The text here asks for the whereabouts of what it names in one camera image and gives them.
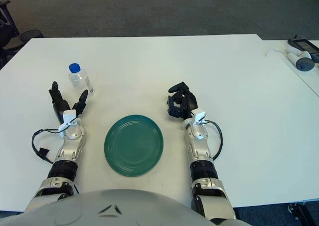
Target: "white table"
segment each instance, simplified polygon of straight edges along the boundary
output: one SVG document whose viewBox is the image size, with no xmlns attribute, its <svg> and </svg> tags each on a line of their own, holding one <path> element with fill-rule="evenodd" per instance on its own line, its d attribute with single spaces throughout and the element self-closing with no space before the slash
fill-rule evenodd
<svg viewBox="0 0 319 226">
<path fill-rule="evenodd" d="M 319 198 L 319 98 L 279 57 L 264 57 L 257 35 L 32 39 L 0 71 L 0 210 L 23 211 L 50 165 L 32 151 L 33 132 L 57 127 L 48 89 L 56 80 L 77 100 L 68 65 L 88 70 L 95 96 L 81 115 L 87 132 L 75 183 L 81 193 L 140 189 L 190 206 L 190 171 L 181 119 L 167 114 L 167 90 L 184 81 L 224 147 L 215 161 L 234 207 Z M 120 118 L 142 114 L 160 127 L 164 150 L 148 173 L 127 178 L 104 157 L 104 139 Z M 209 146 L 219 138 L 207 126 Z M 36 146 L 62 139 L 38 136 Z"/>
</svg>

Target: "green plate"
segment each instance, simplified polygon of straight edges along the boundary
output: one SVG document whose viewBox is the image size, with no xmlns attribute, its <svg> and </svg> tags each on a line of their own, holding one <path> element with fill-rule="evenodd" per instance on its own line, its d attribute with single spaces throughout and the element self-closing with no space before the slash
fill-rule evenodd
<svg viewBox="0 0 319 226">
<path fill-rule="evenodd" d="M 160 160 L 163 136 L 157 124 L 143 115 L 129 115 L 116 122 L 106 135 L 104 154 L 117 173 L 145 174 Z"/>
</svg>

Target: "gray carpet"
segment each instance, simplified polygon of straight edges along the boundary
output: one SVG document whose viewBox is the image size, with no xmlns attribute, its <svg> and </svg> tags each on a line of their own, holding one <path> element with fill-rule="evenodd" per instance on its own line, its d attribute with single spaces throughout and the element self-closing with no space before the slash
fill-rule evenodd
<svg viewBox="0 0 319 226">
<path fill-rule="evenodd" d="M 316 225 L 319 225 L 319 201 L 307 202 Z M 288 204 L 263 205 L 255 207 L 236 208 L 237 218 L 254 226 L 301 226 L 288 212 Z"/>
<path fill-rule="evenodd" d="M 21 32 L 46 37 L 257 33 L 319 39 L 319 0 L 11 0 Z"/>
</svg>

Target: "office chair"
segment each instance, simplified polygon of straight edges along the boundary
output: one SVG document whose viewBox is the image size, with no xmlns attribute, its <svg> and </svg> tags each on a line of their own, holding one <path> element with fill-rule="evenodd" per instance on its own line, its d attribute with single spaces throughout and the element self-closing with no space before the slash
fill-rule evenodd
<svg viewBox="0 0 319 226">
<path fill-rule="evenodd" d="M 8 62 L 8 56 L 14 56 L 18 50 L 20 50 L 31 38 L 43 38 L 42 33 L 39 30 L 30 30 L 23 34 L 19 34 L 18 29 L 7 9 L 7 4 L 9 0 L 0 1 L 0 69 L 4 67 Z M 20 40 L 23 42 L 15 47 L 4 49 L 4 47 L 10 42 L 14 37 L 20 35 Z"/>
</svg>

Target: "bottle label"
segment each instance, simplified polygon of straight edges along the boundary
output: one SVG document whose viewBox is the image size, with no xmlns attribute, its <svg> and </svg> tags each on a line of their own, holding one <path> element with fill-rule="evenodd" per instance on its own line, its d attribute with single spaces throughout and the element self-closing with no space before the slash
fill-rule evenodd
<svg viewBox="0 0 319 226">
<path fill-rule="evenodd" d="M 91 94 L 93 94 L 94 90 L 88 77 L 85 78 L 85 83 L 88 86 L 88 90 L 91 92 Z"/>
</svg>

